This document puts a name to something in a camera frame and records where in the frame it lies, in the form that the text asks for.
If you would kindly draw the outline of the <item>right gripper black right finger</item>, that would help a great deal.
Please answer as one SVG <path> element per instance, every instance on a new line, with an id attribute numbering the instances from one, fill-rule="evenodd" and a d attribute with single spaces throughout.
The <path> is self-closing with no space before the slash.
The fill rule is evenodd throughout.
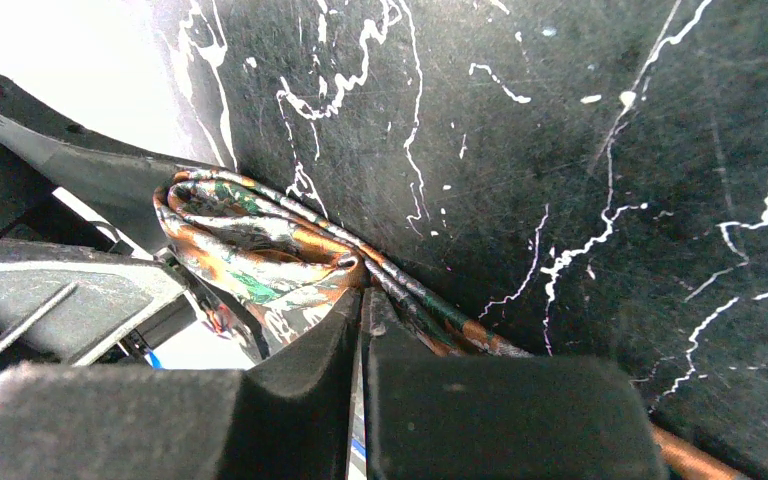
<path id="1" fill-rule="evenodd" d="M 371 479 L 665 479 L 642 400 L 592 357 L 440 357 L 378 288 L 361 307 Z"/>

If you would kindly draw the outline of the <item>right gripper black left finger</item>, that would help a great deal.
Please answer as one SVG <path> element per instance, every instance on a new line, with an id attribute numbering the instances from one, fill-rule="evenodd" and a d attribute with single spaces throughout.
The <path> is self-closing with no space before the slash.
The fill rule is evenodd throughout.
<path id="1" fill-rule="evenodd" d="M 360 303 L 247 371 L 9 369 L 0 479 L 343 479 Z"/>

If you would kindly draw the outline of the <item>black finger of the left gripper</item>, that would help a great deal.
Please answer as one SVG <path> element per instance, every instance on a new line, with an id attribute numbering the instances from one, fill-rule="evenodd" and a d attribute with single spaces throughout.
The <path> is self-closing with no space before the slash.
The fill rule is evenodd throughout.
<path id="1" fill-rule="evenodd" d="M 24 345 L 89 365 L 184 292 L 180 275 L 150 260 L 0 240 L 0 357 Z"/>
<path id="2" fill-rule="evenodd" d="M 203 165 L 90 130 L 0 75 L 0 143 L 99 213 L 143 250 L 167 245 L 153 193 Z"/>

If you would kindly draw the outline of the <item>orange grey patterned tie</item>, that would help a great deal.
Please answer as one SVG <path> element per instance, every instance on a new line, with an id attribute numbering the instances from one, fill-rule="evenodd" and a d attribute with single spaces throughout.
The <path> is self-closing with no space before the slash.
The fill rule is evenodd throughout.
<path id="1" fill-rule="evenodd" d="M 155 191 L 153 204 L 175 258 L 267 332 L 258 344 L 263 362 L 354 289 L 361 295 L 355 366 L 363 382 L 361 307 L 370 288 L 388 296 L 402 326 L 437 356 L 537 357 L 463 315 L 350 232 L 250 178 L 184 170 Z M 650 425 L 667 478 L 739 477 L 735 468 Z"/>

